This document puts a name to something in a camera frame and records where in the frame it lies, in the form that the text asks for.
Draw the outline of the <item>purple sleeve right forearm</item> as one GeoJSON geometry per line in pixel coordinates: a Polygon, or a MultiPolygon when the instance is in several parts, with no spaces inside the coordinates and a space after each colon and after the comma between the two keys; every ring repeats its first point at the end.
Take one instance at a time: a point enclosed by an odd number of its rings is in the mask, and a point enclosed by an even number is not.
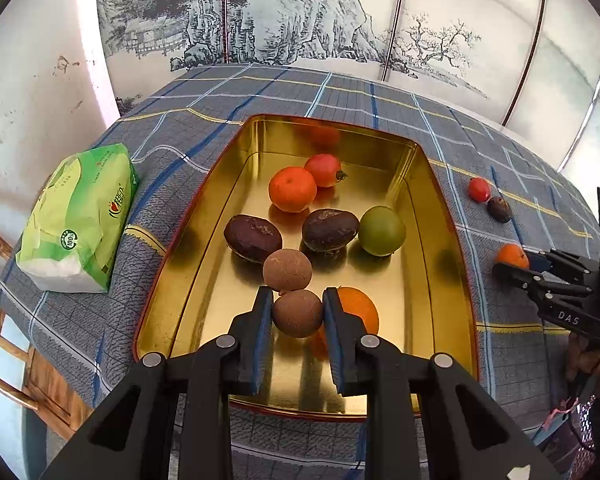
{"type": "Polygon", "coordinates": [[[574,427],[565,422],[539,446],[562,479],[600,479],[600,398],[588,410],[588,429],[591,440],[582,448],[574,427]]]}

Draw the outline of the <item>right hand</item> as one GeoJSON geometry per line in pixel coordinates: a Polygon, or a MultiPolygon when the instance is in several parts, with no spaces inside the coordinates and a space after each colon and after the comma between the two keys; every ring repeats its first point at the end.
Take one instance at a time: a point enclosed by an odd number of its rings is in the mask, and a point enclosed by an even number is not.
{"type": "Polygon", "coordinates": [[[585,337],[577,333],[569,334],[566,379],[573,382],[579,372],[594,375],[597,379],[594,393],[600,399],[600,350],[588,350],[587,346],[588,340],[585,337]]]}

